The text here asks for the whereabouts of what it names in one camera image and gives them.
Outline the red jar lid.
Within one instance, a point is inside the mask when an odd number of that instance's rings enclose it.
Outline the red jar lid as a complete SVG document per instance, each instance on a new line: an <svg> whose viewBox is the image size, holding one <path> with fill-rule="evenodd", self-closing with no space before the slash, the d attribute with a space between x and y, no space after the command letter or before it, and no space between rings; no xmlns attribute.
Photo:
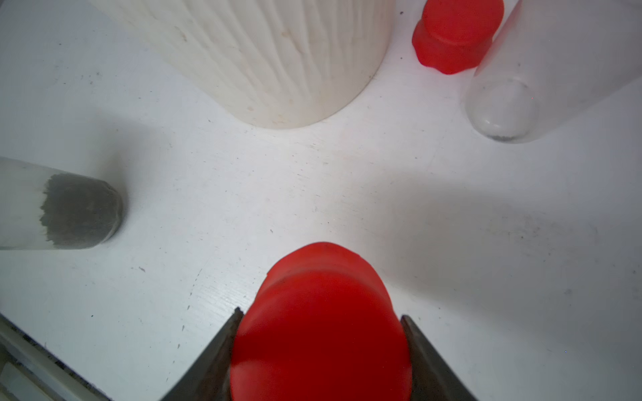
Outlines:
<svg viewBox="0 0 642 401"><path fill-rule="evenodd" d="M235 400L408 400L411 358L384 283L330 242L269 271L232 350Z"/></svg>
<svg viewBox="0 0 642 401"><path fill-rule="evenodd" d="M411 43L422 65L458 74L481 63L503 16L502 0L428 0Z"/></svg>

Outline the red-lid tea jar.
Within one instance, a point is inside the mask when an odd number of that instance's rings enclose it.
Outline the red-lid tea jar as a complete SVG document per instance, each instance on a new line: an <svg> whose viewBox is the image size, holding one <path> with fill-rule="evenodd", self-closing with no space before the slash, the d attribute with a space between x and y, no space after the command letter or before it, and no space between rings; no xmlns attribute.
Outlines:
<svg viewBox="0 0 642 401"><path fill-rule="evenodd" d="M639 1L519 1L463 99L503 143L555 130L641 75Z"/></svg>
<svg viewBox="0 0 642 401"><path fill-rule="evenodd" d="M124 205L107 182L1 159L1 249L81 250L110 239Z"/></svg>

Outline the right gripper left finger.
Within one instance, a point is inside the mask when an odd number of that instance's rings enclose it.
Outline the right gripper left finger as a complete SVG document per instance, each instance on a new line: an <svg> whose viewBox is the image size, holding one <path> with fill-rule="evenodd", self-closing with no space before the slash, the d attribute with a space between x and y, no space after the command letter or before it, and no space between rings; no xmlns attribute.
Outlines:
<svg viewBox="0 0 642 401"><path fill-rule="evenodd" d="M232 350L243 311L236 307L212 341L162 401L229 401Z"/></svg>

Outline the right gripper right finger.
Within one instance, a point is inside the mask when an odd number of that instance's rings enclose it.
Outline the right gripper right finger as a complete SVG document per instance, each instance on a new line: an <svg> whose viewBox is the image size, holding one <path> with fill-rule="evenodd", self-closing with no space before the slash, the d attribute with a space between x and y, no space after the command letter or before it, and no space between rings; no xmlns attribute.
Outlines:
<svg viewBox="0 0 642 401"><path fill-rule="evenodd" d="M476 397L408 315L401 317L409 346L413 401L476 401Z"/></svg>

